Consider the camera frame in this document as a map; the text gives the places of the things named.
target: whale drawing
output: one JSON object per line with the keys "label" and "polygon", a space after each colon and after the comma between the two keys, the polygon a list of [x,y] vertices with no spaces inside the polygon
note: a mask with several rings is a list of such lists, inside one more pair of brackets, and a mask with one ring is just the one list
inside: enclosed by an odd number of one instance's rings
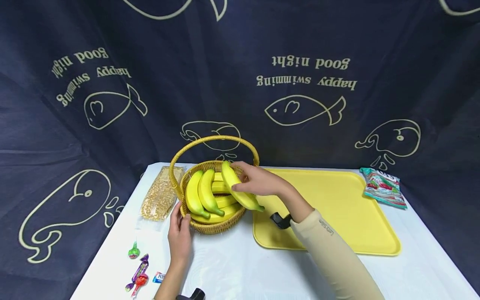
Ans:
{"label": "whale drawing", "polygon": [[463,17],[463,16],[467,16],[469,14],[473,14],[473,13],[476,13],[476,12],[480,12],[480,7],[470,7],[471,9],[464,9],[462,12],[461,11],[458,11],[458,10],[453,10],[450,8],[450,6],[448,5],[447,3],[447,0],[438,0],[438,2],[440,3],[440,6],[442,7],[442,9],[449,15],[453,16],[453,17]]}
{"label": "whale drawing", "polygon": [[[128,4],[128,6],[130,6],[132,9],[134,9],[136,12],[140,13],[141,15],[147,17],[147,18],[150,18],[150,19],[153,19],[153,20],[168,20],[168,19],[171,19],[171,18],[174,18],[176,16],[178,16],[179,14],[181,14],[184,10],[187,9],[187,7],[190,5],[190,3],[192,2],[192,0],[187,0],[179,9],[177,9],[176,11],[170,13],[170,14],[165,14],[165,15],[152,15],[152,14],[149,14],[147,12],[145,12],[144,10],[141,10],[139,9],[138,7],[136,7],[135,5],[133,5],[130,1],[128,0],[123,0],[123,2],[125,2],[126,4]],[[215,12],[215,17],[216,17],[216,21],[220,21],[220,19],[223,17],[223,15],[225,14],[225,11],[227,11],[227,0],[223,0],[223,9],[222,11],[219,13],[218,12],[218,8],[215,4],[215,1],[214,0],[210,0],[210,3],[212,4],[212,8]]]}
{"label": "whale drawing", "polygon": [[[68,198],[59,198],[60,194],[68,193]],[[43,199],[25,218],[18,232],[18,240],[20,244],[29,250],[34,250],[35,254],[27,258],[32,264],[39,264],[46,261],[52,253],[52,247],[61,239],[63,233],[61,227],[77,226],[83,224],[95,217],[103,208],[111,209],[115,207],[119,198],[110,197],[111,183],[105,173],[95,170],[86,169],[78,172],[54,191],[52,191],[45,199]],[[115,212],[120,213],[122,206],[118,206]],[[44,212],[38,217],[38,211]],[[78,214],[73,215],[77,219],[72,219],[72,215],[65,217],[64,212],[76,211]],[[35,230],[37,220],[49,218],[50,225],[43,226]],[[110,228],[114,222],[114,215],[111,212],[103,213],[105,226]]]}
{"label": "whale drawing", "polygon": [[387,164],[394,165],[396,163],[390,155],[407,157],[414,154],[418,150],[420,139],[420,126],[415,121],[397,119],[377,126],[363,142],[356,142],[355,148],[375,146],[379,156],[370,164],[370,167],[373,168],[379,164],[378,168],[386,171],[388,169]]}
{"label": "whale drawing", "polygon": [[[202,137],[210,135],[231,135],[241,137],[240,131],[232,123],[215,121],[192,121],[182,125],[180,135],[186,141],[196,141]],[[225,152],[220,154],[216,160],[229,160],[237,158],[234,153],[228,153],[235,150],[240,143],[230,140],[215,140],[203,143],[212,150]]]}
{"label": "whale drawing", "polygon": [[332,126],[342,120],[342,111],[347,102],[341,96],[330,107],[322,102],[304,95],[290,95],[270,104],[265,108],[265,114],[280,126],[295,126],[321,115],[328,117],[328,125]]}
{"label": "whale drawing", "polygon": [[147,105],[140,99],[140,95],[127,84],[128,95],[116,92],[96,92],[87,96],[84,101],[84,111],[88,125],[102,130],[116,119],[120,118],[133,105],[142,116],[148,112]]}

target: human hand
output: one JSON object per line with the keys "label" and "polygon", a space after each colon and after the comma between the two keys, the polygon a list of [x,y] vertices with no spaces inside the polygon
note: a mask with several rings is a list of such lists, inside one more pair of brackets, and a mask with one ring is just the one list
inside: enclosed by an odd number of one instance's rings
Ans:
{"label": "human hand", "polygon": [[260,196],[281,196],[287,190],[293,188],[292,185],[261,167],[249,165],[243,161],[237,161],[230,165],[242,169],[240,180],[242,183],[232,186],[232,190],[236,192],[249,192]]}
{"label": "human hand", "polygon": [[184,218],[180,214],[181,202],[173,208],[170,216],[170,229],[168,230],[168,243],[170,245],[170,265],[186,265],[192,252],[192,237],[190,235],[190,214]]}

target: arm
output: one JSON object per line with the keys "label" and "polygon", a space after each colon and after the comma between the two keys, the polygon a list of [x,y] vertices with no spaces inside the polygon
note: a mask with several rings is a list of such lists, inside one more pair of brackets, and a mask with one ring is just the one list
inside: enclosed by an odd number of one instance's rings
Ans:
{"label": "arm", "polygon": [[353,250],[286,180],[260,167],[236,162],[244,183],[233,190],[256,195],[276,195],[292,216],[291,227],[313,258],[337,299],[383,300],[384,297]]}
{"label": "arm", "polygon": [[293,218],[290,222],[293,232],[312,256],[337,299],[384,299],[358,256],[294,187],[280,198]]}
{"label": "arm", "polygon": [[162,284],[155,294],[155,300],[175,300],[180,294],[181,284],[190,261],[192,238],[190,236],[190,215],[181,218],[181,202],[178,202],[170,216],[168,243],[170,245],[170,266]]}

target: banana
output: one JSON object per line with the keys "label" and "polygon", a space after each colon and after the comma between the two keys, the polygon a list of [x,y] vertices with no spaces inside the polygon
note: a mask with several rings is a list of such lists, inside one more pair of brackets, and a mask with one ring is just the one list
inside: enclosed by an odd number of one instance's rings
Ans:
{"label": "banana", "polygon": [[218,205],[218,208],[224,208],[226,206],[237,203],[237,200],[232,195],[217,197],[217,198],[215,198],[215,201]]}
{"label": "banana", "polygon": [[240,209],[241,209],[240,203],[235,203],[223,208],[223,210],[225,211],[224,216],[211,214],[210,219],[205,219],[202,216],[192,214],[192,219],[194,219],[197,222],[205,223],[205,224],[219,223],[231,218]]}
{"label": "banana", "polygon": [[228,187],[223,183],[223,181],[214,181],[212,182],[212,193],[214,194],[230,194]]}
{"label": "banana", "polygon": [[213,169],[207,170],[200,178],[198,184],[198,195],[200,196],[200,202],[204,208],[219,216],[224,216],[225,212],[218,208],[218,204],[215,201],[215,197],[212,193],[212,182],[215,171]]}
{"label": "banana", "polygon": [[223,181],[222,172],[215,172],[215,176],[213,177],[213,181]]}
{"label": "banana", "polygon": [[187,183],[187,189],[185,191],[185,200],[187,202],[187,207],[193,215],[202,216],[205,219],[210,218],[210,214],[204,210],[202,206],[202,202],[200,202],[200,196],[198,195],[198,185],[200,183],[200,179],[204,174],[203,171],[199,170],[196,171],[190,180]]}
{"label": "banana", "polygon": [[235,174],[235,171],[230,167],[230,163],[228,161],[224,161],[222,163],[222,178],[223,182],[228,187],[228,190],[230,191],[232,196],[235,197],[238,203],[240,203],[243,207],[250,210],[258,210],[259,212],[265,210],[264,206],[258,204],[255,195],[245,192],[235,192],[231,190],[232,185],[241,183],[241,181]]}

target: navy blue backdrop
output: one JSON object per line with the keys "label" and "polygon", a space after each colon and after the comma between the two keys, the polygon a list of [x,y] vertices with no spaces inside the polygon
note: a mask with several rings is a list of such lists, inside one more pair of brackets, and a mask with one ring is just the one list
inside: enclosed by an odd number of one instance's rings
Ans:
{"label": "navy blue backdrop", "polygon": [[[0,4],[0,298],[68,299],[147,165],[242,137],[265,166],[404,192],[480,290],[476,0]],[[214,141],[181,161],[251,161]]]}

